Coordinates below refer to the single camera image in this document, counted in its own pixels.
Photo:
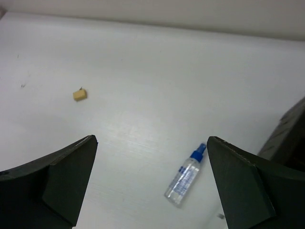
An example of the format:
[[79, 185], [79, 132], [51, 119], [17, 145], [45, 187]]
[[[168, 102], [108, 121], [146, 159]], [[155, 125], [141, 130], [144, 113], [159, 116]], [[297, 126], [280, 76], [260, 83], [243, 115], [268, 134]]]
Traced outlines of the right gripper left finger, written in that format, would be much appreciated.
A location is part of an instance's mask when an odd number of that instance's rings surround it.
[[71, 229], [76, 226], [98, 142], [77, 142], [0, 173], [2, 229]]

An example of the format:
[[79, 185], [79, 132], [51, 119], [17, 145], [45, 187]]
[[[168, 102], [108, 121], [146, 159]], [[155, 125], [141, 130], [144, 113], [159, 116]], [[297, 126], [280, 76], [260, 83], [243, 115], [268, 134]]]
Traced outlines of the small tan eraser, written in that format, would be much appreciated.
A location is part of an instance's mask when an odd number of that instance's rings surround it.
[[81, 101], [87, 98], [87, 92], [85, 89], [80, 88], [79, 90], [73, 92], [73, 99], [74, 101]]

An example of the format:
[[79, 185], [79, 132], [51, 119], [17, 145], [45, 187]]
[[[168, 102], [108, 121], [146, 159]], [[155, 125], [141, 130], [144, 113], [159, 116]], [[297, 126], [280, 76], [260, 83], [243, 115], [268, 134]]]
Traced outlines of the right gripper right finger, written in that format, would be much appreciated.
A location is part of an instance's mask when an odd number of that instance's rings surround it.
[[305, 174], [216, 136], [208, 156], [228, 228], [303, 229]]

